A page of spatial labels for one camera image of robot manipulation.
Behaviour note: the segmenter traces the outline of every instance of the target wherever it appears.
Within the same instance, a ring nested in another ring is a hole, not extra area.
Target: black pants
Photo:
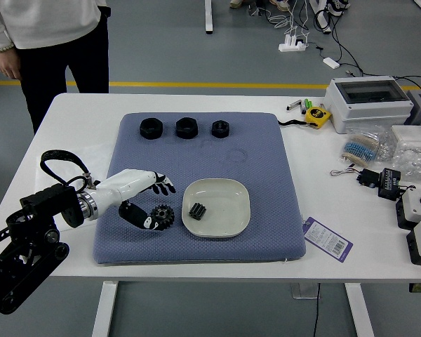
[[[89,34],[57,46],[20,49],[22,91],[34,133],[56,95],[67,92],[65,70],[70,68],[80,93],[109,93],[107,17]]]

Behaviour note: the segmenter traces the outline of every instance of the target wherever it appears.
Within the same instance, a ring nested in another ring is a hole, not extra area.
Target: white plate
[[[195,203],[206,207],[201,220],[189,215]],[[250,221],[248,191],[232,179],[201,179],[190,184],[182,199],[182,221],[198,237],[235,237]]]

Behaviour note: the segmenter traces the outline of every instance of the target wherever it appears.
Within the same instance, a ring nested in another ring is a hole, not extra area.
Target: white sweater
[[[78,39],[97,27],[106,0],[0,0],[0,48],[40,48]]]

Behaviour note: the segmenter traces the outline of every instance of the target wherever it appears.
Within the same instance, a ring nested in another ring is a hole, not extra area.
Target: white power adapter
[[[332,69],[337,69],[340,65],[335,62],[332,58],[324,58],[323,62],[326,63]]]

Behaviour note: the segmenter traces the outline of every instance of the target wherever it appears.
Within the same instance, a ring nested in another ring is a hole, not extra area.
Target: barcode
[[[338,240],[338,243],[335,245],[332,252],[338,255],[340,254],[343,247],[345,247],[345,243],[343,241]]]

